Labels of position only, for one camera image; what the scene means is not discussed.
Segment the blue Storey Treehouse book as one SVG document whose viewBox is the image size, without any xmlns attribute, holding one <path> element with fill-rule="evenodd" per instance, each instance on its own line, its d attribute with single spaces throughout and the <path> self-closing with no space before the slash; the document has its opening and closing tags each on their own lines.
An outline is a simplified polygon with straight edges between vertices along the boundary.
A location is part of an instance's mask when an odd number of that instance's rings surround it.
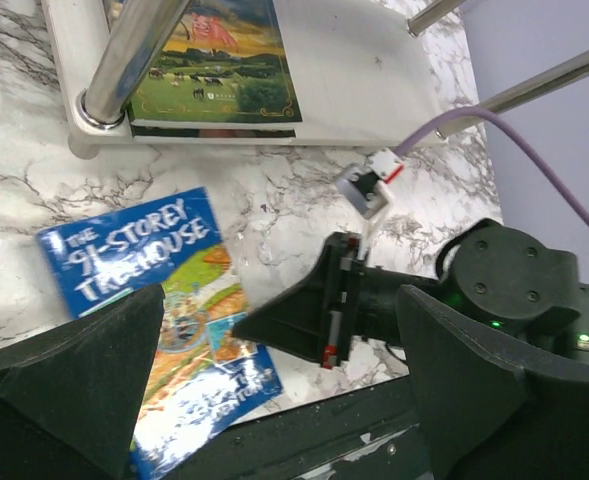
<svg viewBox="0 0 589 480">
<path fill-rule="evenodd" d="M 142 479 L 160 479 L 282 391 L 267 349 L 232 334 L 248 299 L 207 191 L 194 188 L 41 231 L 70 314 L 163 288 L 158 348 L 134 430 Z"/>
</svg>

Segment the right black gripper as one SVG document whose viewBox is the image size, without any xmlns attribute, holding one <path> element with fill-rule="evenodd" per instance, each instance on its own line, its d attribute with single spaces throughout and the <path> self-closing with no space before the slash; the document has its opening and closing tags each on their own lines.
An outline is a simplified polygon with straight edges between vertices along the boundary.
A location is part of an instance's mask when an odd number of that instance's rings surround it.
<svg viewBox="0 0 589 480">
<path fill-rule="evenodd" d="M 400 277 L 367 266 L 357 257 L 359 247 L 358 235 L 332 233 L 312 270 L 240 320 L 232 335 L 326 369 L 349 359 L 355 337 L 399 347 Z"/>
</svg>

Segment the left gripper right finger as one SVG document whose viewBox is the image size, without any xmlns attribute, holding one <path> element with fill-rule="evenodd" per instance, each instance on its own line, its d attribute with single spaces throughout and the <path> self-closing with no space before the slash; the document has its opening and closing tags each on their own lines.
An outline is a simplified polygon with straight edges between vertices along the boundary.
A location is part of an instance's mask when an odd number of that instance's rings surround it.
<svg viewBox="0 0 589 480">
<path fill-rule="evenodd" d="M 589 365 L 413 286 L 398 326 L 437 479 L 589 479 Z"/>
</svg>

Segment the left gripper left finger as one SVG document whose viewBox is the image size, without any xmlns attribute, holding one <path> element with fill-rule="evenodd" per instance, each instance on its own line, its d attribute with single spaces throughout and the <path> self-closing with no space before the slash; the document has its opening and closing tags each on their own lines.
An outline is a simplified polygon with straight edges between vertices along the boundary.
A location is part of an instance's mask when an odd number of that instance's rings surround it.
<svg viewBox="0 0 589 480">
<path fill-rule="evenodd" d="M 124 476 L 163 300 L 147 286 L 0 349 L 0 479 Z"/>
</svg>

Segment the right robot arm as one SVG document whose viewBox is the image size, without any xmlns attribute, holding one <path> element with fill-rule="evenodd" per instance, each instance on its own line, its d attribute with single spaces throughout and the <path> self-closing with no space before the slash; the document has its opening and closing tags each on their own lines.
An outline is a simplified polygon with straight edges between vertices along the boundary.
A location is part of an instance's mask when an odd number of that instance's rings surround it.
<svg viewBox="0 0 589 480">
<path fill-rule="evenodd" d="M 414 286 L 468 318 L 540 349 L 589 365 L 589 285 L 577 257 L 482 219 L 438 253 L 435 277 L 370 267 L 363 236 L 334 232 L 295 285 L 239 321 L 234 337 L 333 369 L 354 338 L 403 345 L 396 303 Z"/>
</svg>

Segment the blue Animal Farm book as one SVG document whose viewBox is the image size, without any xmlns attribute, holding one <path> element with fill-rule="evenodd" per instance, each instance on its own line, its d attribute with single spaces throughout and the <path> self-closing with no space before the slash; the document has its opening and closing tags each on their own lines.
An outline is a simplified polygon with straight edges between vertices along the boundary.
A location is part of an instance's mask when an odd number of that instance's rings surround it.
<svg viewBox="0 0 589 480">
<path fill-rule="evenodd" d="M 301 122 L 273 2 L 191 2 L 128 113 L 141 127 Z"/>
</svg>

